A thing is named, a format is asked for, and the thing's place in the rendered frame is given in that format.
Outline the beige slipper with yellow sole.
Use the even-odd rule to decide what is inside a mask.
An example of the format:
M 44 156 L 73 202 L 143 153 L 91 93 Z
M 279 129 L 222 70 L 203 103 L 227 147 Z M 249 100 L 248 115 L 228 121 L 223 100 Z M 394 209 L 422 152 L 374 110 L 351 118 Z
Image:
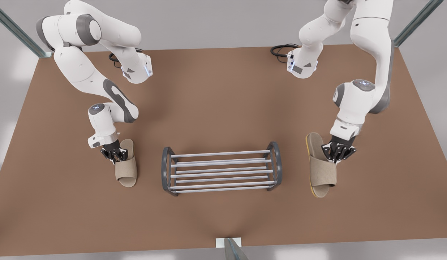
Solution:
M 321 145 L 323 140 L 316 132 L 306 136 L 306 146 L 309 152 L 310 187 L 317 198 L 325 197 L 331 187 L 337 184 L 336 165 L 324 155 Z

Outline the grey metal shoe rack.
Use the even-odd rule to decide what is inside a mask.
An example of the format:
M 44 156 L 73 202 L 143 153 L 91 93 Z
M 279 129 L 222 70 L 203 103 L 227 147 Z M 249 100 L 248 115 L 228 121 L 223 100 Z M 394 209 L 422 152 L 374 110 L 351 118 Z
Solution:
M 161 159 L 161 184 L 173 196 L 207 191 L 266 189 L 282 182 L 279 146 L 264 150 L 176 154 L 165 147 Z

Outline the silver frame post with foot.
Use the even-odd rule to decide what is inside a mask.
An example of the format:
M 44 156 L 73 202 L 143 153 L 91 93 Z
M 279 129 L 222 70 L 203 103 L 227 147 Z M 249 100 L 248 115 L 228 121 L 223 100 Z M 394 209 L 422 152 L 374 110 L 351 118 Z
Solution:
M 225 260 L 249 260 L 242 251 L 241 238 L 216 238 L 216 248 L 224 248 Z

